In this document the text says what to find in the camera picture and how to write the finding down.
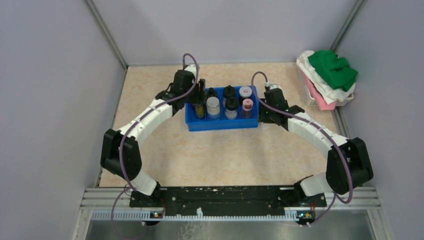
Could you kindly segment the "yellow label oil bottle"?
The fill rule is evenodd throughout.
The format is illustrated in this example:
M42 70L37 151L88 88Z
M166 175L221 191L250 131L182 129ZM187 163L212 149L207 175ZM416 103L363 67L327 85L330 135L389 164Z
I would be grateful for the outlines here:
M205 105L198 103L198 104L194 104L193 107L194 107L196 117L199 119L204 119L206 116Z

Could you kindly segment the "silver cap white bead jar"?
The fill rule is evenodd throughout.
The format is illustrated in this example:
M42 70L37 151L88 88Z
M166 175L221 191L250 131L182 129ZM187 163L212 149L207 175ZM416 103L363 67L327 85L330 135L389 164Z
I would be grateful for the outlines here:
M220 100L215 97L209 97L206 100L207 115L210 120L219 120L221 115Z

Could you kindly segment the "pink cap bottle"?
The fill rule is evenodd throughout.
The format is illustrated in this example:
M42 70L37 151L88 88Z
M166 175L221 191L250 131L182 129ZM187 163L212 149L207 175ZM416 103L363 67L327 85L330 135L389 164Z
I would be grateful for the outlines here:
M250 119L252 117L252 109L254 102L250 98L246 98L242 101L241 105L241 118Z

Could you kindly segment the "white lid brown jar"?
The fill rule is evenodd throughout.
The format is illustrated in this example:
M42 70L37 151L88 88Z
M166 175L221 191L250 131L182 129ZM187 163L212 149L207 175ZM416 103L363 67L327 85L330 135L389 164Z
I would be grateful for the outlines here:
M252 90L252 88L250 86L247 86L247 85L241 86L239 88L239 90L238 90L238 94L239 94L239 97L238 97L239 104L242 105L243 104L243 101L245 99L250 99L251 98L251 96L253 94L253 90Z

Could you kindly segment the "black pourer cap grain jar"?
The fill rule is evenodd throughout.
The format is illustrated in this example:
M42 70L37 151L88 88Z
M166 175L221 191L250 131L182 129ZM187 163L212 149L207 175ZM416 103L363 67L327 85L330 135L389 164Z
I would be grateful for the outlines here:
M236 88L228 85L222 90L223 99L235 98L236 97Z

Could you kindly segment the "blue plastic divided bin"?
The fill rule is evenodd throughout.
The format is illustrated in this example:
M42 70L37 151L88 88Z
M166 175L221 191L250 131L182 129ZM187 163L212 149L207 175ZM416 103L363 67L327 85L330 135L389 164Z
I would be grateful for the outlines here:
M229 129L246 129L258 127L258 99L252 94L250 99L253 101L250 118L242 118L242 107L237 109L235 119L227 119L225 116L225 107L223 106L223 89L224 87L214 88L217 92L217 98L220 101L220 117L219 119L211 120L206 111L204 118L198 118L195 108L190 103L185 104L185 123L190 132L196 131L214 131L214 130L229 130Z

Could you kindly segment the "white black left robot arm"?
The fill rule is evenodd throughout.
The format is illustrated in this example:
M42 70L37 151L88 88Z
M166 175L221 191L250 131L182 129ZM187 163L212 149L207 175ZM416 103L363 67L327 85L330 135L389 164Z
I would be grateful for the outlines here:
M173 82L158 93L150 105L125 126L108 129L101 149L100 166L125 180L132 190L141 193L149 207L160 202L159 183L142 168L140 148L144 140L162 123L173 117L186 104L199 104L204 96L204 83L198 78L199 67L183 65Z

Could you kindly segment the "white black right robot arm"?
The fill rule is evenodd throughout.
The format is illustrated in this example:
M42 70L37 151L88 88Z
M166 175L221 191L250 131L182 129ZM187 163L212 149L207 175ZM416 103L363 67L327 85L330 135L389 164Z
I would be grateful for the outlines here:
M318 150L327 160L325 172L299 180L293 200L307 206L315 195L350 193L374 177L367 146L359 137L349 139L313 120L303 108L288 101L279 88L266 87L259 100L259 120L294 133Z

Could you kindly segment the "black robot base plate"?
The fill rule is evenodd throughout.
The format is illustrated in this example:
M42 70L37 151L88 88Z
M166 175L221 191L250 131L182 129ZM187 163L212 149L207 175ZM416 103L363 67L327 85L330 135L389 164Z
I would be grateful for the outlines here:
M131 208L175 207L189 203L264 203L266 206L325 207L323 193L305 196L293 185L160 186L151 196L133 191Z

